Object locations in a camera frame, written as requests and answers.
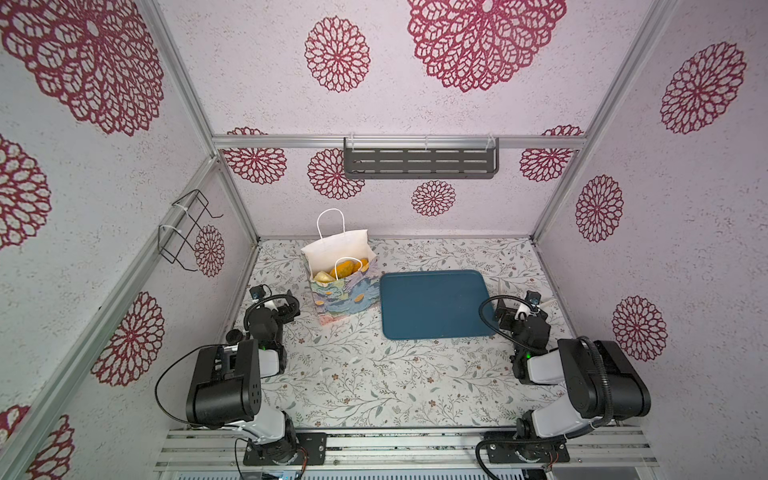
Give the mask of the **floral paper gift bag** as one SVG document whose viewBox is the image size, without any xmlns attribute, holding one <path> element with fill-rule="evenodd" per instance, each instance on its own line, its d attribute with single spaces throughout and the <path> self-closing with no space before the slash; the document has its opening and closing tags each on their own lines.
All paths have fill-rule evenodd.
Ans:
<svg viewBox="0 0 768 480">
<path fill-rule="evenodd" d="M 349 230 L 344 216 L 333 235 L 316 226 L 318 239 L 301 249 L 312 304 L 319 323 L 328 325 L 359 314 L 380 298 L 382 272 L 366 229 Z"/>
</svg>

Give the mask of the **striped bread roll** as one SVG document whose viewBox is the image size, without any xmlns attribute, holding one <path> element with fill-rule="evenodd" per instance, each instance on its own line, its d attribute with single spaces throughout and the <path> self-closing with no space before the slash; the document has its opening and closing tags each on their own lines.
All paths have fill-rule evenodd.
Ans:
<svg viewBox="0 0 768 480">
<path fill-rule="evenodd" d="M 314 277 L 313 281 L 321 284 L 328 284 L 335 281 L 336 278 L 325 271 L 319 271 Z"/>
</svg>

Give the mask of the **croissant bread top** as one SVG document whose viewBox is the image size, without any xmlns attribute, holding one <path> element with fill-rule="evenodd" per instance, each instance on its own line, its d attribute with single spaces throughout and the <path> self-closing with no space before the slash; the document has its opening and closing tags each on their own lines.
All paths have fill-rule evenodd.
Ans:
<svg viewBox="0 0 768 480">
<path fill-rule="evenodd" d="M 366 272 L 369 268 L 368 259 L 358 259 L 354 257 L 342 257 L 338 259 L 329 274 L 336 280 L 349 277 L 358 272 Z"/>
</svg>

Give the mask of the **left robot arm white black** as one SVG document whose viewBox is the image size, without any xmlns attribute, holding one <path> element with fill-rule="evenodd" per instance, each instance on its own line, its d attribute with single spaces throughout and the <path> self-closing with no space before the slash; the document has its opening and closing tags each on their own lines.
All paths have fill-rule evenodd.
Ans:
<svg viewBox="0 0 768 480">
<path fill-rule="evenodd" d="M 284 326 L 299 314 L 300 302 L 291 293 L 265 297 L 246 309 L 244 329 L 231 331 L 225 345 L 200 348 L 185 404 L 187 423 L 241 432 L 260 461 L 296 460 L 300 446 L 293 422 L 263 399 L 262 381 L 285 372 Z"/>
</svg>

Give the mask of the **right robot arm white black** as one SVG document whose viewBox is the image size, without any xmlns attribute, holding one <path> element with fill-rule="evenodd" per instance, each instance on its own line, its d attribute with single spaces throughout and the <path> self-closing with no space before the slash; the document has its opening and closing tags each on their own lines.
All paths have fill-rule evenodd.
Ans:
<svg viewBox="0 0 768 480">
<path fill-rule="evenodd" d="M 549 349 L 547 314 L 525 303 L 510 308 L 500 300 L 492 325 L 514 345 L 512 372 L 520 383 L 565 388 L 563 397 L 517 420 L 517 440 L 565 441 L 650 412 L 650 391 L 616 342 L 581 336 Z"/>
</svg>

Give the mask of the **teal serving tray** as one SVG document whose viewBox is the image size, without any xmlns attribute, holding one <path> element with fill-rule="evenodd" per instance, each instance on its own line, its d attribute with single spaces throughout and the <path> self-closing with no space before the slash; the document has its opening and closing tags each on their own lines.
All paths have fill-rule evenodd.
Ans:
<svg viewBox="0 0 768 480">
<path fill-rule="evenodd" d="M 386 273 L 379 287 L 382 330 L 389 340 L 493 335 L 479 316 L 489 293 L 476 270 Z"/>
</svg>

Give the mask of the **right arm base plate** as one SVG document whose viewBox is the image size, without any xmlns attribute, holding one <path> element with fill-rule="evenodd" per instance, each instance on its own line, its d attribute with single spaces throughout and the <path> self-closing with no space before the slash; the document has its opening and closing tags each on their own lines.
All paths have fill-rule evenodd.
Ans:
<svg viewBox="0 0 768 480">
<path fill-rule="evenodd" d="M 489 431 L 482 442 L 480 450 L 486 452 L 491 464 L 550 465 L 571 460 L 561 436 L 519 438 L 511 431 Z"/>
</svg>

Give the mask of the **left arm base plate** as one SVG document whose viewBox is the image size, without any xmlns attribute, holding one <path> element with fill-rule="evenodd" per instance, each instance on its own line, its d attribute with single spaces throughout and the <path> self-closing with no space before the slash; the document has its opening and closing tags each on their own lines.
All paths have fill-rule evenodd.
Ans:
<svg viewBox="0 0 768 480">
<path fill-rule="evenodd" d="M 242 463 L 245 466 L 308 466 L 323 465 L 328 435 L 325 432 L 288 433 L 267 444 L 246 447 Z"/>
</svg>

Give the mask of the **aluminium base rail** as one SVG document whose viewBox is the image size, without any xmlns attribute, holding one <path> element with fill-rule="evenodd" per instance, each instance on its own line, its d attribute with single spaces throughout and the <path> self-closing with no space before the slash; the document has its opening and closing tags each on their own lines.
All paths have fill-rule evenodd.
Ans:
<svg viewBox="0 0 768 480">
<path fill-rule="evenodd" d="M 544 470 L 549 476 L 564 469 L 628 468 L 641 478 L 654 478 L 658 467 L 650 443 L 638 427 L 605 427 L 570 440 L 567 463 L 491 464 L 481 451 L 484 435 L 499 428 L 426 429 L 325 429 L 299 433 L 325 432 L 328 435 L 325 463 L 308 466 L 245 466 L 246 445 L 225 431 L 175 430 L 168 433 L 153 472 L 163 478 L 182 473 L 232 472 L 236 475 L 267 471 L 303 473 L 305 478 L 331 471 L 448 471 L 478 472 L 491 469 L 497 475 L 506 470 Z"/>
</svg>

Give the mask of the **grey wall shelf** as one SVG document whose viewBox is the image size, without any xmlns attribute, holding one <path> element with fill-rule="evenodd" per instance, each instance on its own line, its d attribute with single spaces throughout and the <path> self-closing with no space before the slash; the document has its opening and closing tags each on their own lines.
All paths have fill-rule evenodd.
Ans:
<svg viewBox="0 0 768 480">
<path fill-rule="evenodd" d="M 420 147 L 343 143 L 343 170 L 356 180 L 486 180 L 499 171 L 498 138 L 477 145 Z"/>
</svg>

